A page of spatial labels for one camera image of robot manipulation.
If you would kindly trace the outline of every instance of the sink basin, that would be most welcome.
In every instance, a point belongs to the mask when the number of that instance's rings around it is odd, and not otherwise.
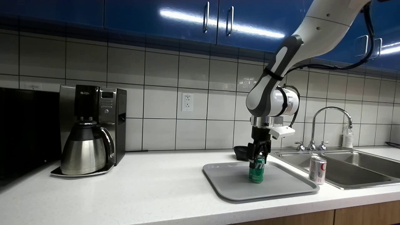
[[[360,151],[326,152],[323,155],[390,177],[400,178],[400,163],[380,156],[375,156]]]
[[[272,155],[305,172],[308,172],[310,169],[311,156],[320,155],[327,162],[326,182],[340,189],[358,189],[400,182],[400,179],[395,177],[346,162],[345,160],[350,160],[351,156],[349,154],[341,155],[340,153],[351,153],[349,151],[335,153],[338,154],[334,157],[328,156],[328,154],[331,154],[328,152],[272,153]]]

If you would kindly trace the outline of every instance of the green soda can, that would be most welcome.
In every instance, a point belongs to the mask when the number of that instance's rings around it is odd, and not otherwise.
[[[249,170],[249,179],[254,183],[261,183],[263,181],[264,174],[264,162],[265,158],[263,155],[258,155],[254,160],[254,169],[250,168]]]

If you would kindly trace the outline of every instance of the stainless steel carafe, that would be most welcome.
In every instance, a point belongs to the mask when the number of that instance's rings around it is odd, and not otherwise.
[[[65,143],[61,157],[61,172],[82,175],[102,169],[107,154],[114,157],[114,142],[109,131],[93,120],[77,121]]]

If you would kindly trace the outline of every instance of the coffee maker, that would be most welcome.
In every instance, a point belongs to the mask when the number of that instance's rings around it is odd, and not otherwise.
[[[107,173],[125,155],[126,90],[61,85],[60,131],[61,167],[52,175]]]

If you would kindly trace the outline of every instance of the electrical outlet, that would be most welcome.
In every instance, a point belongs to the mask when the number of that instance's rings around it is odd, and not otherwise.
[[[42,84],[41,83],[26,82],[25,83],[25,89],[42,90]]]
[[[182,112],[193,112],[193,93],[182,93]]]

